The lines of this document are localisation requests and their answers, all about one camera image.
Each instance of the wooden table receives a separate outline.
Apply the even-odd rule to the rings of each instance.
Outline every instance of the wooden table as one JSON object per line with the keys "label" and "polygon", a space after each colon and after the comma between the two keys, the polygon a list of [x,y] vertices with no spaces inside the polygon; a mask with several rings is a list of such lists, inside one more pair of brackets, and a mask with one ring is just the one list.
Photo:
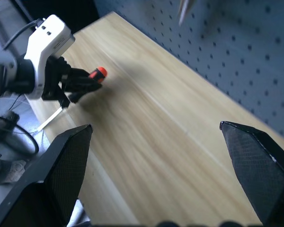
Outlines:
{"label": "wooden table", "polygon": [[[103,66],[103,88],[61,113],[45,132],[91,123],[80,199],[94,224],[216,226],[259,223],[219,130],[233,121],[284,139],[115,13],[86,27],[63,56],[75,68]],[[56,102],[30,102],[40,122]]]}

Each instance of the pegboard hole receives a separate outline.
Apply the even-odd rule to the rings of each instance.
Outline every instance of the pegboard hole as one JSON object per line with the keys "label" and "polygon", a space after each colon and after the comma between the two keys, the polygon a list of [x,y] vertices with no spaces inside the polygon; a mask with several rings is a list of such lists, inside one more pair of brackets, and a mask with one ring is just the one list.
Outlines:
{"label": "pegboard hole", "polygon": [[260,28],[256,27],[255,32],[256,32],[256,34],[259,34],[260,33]]}
{"label": "pegboard hole", "polygon": [[270,6],[266,6],[266,7],[265,7],[265,12],[266,12],[266,13],[270,13],[270,11],[271,11]]}
{"label": "pegboard hole", "polygon": [[275,38],[275,43],[276,44],[280,44],[281,43],[281,38],[280,37],[276,37]]}

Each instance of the blue pegboard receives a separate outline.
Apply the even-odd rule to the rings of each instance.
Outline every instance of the blue pegboard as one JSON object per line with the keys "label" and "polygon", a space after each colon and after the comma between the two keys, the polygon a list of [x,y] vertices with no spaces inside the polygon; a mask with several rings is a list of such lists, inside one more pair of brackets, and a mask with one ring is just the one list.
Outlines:
{"label": "blue pegboard", "polygon": [[284,0],[95,0],[284,136]]}

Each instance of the floor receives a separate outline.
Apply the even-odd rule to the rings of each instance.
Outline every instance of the floor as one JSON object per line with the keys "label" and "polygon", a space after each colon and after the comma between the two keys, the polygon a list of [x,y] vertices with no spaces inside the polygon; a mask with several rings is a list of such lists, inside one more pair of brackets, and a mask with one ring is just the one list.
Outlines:
{"label": "floor", "polygon": [[[25,25],[24,20],[11,5],[9,0],[0,0],[0,27],[2,28],[0,29],[0,44],[5,43],[23,25]],[[11,51],[15,56],[22,55],[26,52],[27,41],[30,35],[31,31],[26,31],[14,42]],[[11,97],[2,97],[0,99],[0,115],[3,115],[13,105],[16,98],[17,95],[12,95]],[[18,125],[26,129],[28,132],[36,131],[37,127],[40,125],[40,122],[37,120],[25,96],[21,96],[17,102],[15,102],[11,110],[20,116]],[[43,131],[39,133],[32,133],[32,135],[39,145],[39,153],[37,155],[29,154],[34,152],[34,146],[27,136],[24,134],[19,134],[18,130],[14,130],[4,141],[0,142],[0,154],[2,155],[1,159],[24,160],[27,163],[27,168],[50,146],[50,142]],[[0,184],[0,203],[12,189],[13,185],[13,183]],[[81,202],[77,200],[68,226],[88,220],[89,218],[85,214]]]}
{"label": "floor", "polygon": [[[11,97],[3,97],[0,99],[0,115],[3,115],[6,110],[11,107],[16,97],[17,96],[12,95]],[[36,131],[36,128],[40,125],[25,96],[18,99],[12,108],[12,111],[19,114],[20,120],[18,121],[18,124],[28,132]],[[0,142],[0,154],[2,155],[2,160],[24,160],[29,165],[33,162],[33,160],[42,155],[50,145],[50,142],[44,132],[41,131],[38,134],[33,134],[39,145],[39,153],[35,156],[23,155],[19,152],[20,150],[22,152],[26,151],[27,153],[32,153],[34,152],[34,146],[26,135],[17,134],[17,132],[19,131],[15,130],[14,133],[11,133],[5,141]],[[21,149],[19,149],[20,147],[11,148],[12,144],[16,144],[15,141],[18,142]],[[12,187],[13,184],[0,184],[0,203],[4,200]]]}

